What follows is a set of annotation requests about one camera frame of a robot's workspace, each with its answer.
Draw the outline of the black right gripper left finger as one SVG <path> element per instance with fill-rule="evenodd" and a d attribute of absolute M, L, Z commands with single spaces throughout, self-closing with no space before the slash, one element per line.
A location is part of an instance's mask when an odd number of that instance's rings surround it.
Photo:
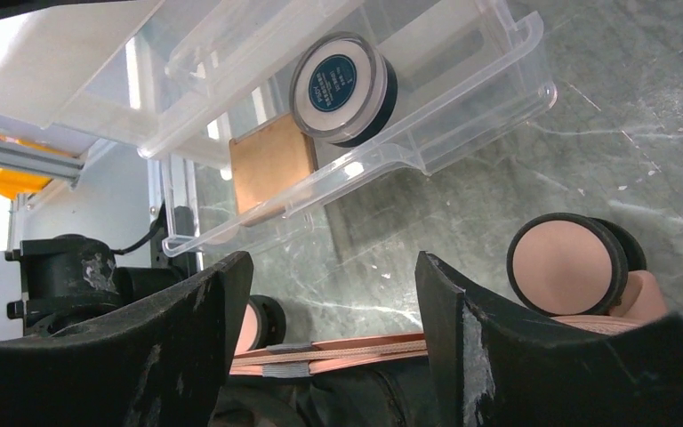
<path fill-rule="evenodd" d="M 253 260 L 50 336 L 0 342 L 0 426 L 205 426 L 229 377 Z"/>

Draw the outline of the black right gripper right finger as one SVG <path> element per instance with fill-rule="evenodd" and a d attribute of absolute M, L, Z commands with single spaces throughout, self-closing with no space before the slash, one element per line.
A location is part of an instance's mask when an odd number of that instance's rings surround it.
<path fill-rule="evenodd" d="M 445 426 L 683 426 L 683 310 L 604 335 L 544 317 L 434 254 L 415 282 Z"/>

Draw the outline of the pink hard-shell suitcase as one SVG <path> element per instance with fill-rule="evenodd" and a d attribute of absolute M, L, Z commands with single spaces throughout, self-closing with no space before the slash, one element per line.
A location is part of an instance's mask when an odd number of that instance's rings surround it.
<path fill-rule="evenodd" d="M 237 356 L 213 426 L 683 426 L 683 312 L 547 317 L 427 260 L 420 333 Z"/>

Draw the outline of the small brown cardboard box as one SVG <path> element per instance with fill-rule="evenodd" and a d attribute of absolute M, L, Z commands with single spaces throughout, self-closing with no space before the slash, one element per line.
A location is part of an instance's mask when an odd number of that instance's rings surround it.
<path fill-rule="evenodd" d="M 315 143 L 289 113 L 229 141 L 237 214 L 252 227 L 285 212 L 268 202 L 317 170 Z"/>

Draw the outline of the white plastic drawer organizer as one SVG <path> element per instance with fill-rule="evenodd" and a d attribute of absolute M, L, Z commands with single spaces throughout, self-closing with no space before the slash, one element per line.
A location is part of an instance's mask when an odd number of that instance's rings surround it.
<path fill-rule="evenodd" d="M 317 170 L 273 197 L 285 212 L 237 214 L 229 141 L 291 114 L 301 56 L 361 35 L 391 63 L 389 122 L 354 148 L 314 141 Z M 433 174 L 548 110 L 557 98 L 538 12 L 505 1 L 115 1 L 0 18 L 0 133 L 65 152 L 103 139 L 161 164 L 168 208 L 194 206 L 202 166 L 221 211 L 166 254 L 260 251 L 315 226 L 314 211 L 400 168 Z"/>

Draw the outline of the round tin blue label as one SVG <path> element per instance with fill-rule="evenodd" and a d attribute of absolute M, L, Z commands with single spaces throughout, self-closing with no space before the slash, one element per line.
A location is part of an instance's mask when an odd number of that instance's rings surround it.
<path fill-rule="evenodd" d="M 354 148 L 389 122 L 398 101 L 391 63 L 361 35 L 339 31 L 317 40 L 300 58 L 289 108 L 315 141 Z"/>

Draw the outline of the black suitcase wheel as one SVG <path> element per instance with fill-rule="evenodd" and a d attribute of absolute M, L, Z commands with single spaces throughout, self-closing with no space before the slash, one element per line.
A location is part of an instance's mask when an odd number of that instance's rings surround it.
<path fill-rule="evenodd" d="M 248 299 L 236 354 L 281 344 L 286 334 L 285 312 L 279 301 L 266 295 Z"/>
<path fill-rule="evenodd" d="M 578 213 L 527 222 L 506 255 L 515 295 L 549 317 L 607 315 L 623 301 L 629 274 L 646 269 L 645 252 L 629 231 Z"/>

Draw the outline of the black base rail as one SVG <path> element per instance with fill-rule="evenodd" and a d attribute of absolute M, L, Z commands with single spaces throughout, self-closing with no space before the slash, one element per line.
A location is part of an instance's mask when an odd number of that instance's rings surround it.
<path fill-rule="evenodd" d="M 53 334 L 195 275 L 194 254 L 170 257 L 163 251 L 169 220 L 186 231 L 195 228 L 192 211 L 178 206 L 161 211 L 148 232 L 123 249 L 77 234 L 22 241 L 4 255 L 20 265 L 25 293 L 6 304 L 7 318 L 21 320 L 26 334 Z"/>

